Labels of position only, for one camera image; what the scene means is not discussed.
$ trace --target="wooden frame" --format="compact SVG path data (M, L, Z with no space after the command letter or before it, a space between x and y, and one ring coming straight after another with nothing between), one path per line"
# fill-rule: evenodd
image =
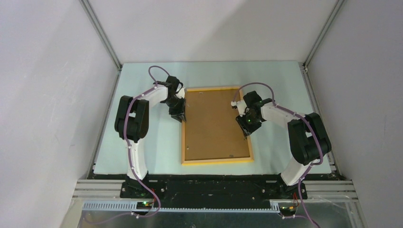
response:
M228 86L228 87L207 87L207 88L190 88L187 89L188 92L197 92L197 91L211 91L211 90L233 90L239 89L239 86ZM242 90L239 91L240 97L243 97ZM185 160L185 129L186 123L182 121L182 142L181 142L181 151L182 151L182 165L196 165L196 164L220 164L220 163L236 163L236 162L253 162L253 149L252 143L250 141L250 137L247 137L248 149L249 149L249 157L245 158L221 158L221 159L205 159L205 160Z

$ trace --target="wall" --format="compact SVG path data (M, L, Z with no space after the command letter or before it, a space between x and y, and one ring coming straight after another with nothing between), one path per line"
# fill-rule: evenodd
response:
M59 227L116 69L77 0L0 2L0 227Z
M90 1L120 61L304 61L336 0Z
M401 227L403 2L347 1L308 74L369 227Z

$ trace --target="brown board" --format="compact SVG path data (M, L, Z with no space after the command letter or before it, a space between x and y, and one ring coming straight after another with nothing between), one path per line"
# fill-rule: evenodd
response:
M182 123L182 164L251 162L250 138L243 136L231 101L239 87L187 89Z

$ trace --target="light blue tabletop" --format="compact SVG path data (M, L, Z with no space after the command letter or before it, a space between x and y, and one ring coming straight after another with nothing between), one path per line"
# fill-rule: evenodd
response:
M187 88L240 86L250 82L263 82L273 88L277 103L300 113L313 112L298 62L295 61L126 63L123 65L101 139L94 173L127 172L125 142L114 130L117 107L121 96L136 96L151 88L153 80L148 76L148 67L152 65L165 68ZM159 81L167 78L157 68L152 69L152 74ZM263 99L271 97L270 91L261 85L248 86L243 92L246 94L253 90ZM251 135L254 162L182 166L181 124L169 116L167 105L158 104L151 109L149 121L149 130L144 138L144 152L150 174L277 174L285 169L291 158L286 129L265 122ZM313 167L310 173L330 172L329 162L325 157L323 164Z

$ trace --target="wooden tray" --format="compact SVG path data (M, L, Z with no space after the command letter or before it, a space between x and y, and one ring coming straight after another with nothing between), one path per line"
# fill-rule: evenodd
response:
M239 87L187 89L182 123L182 164L252 162L250 138L243 136L230 103ZM242 97L240 91L236 101Z

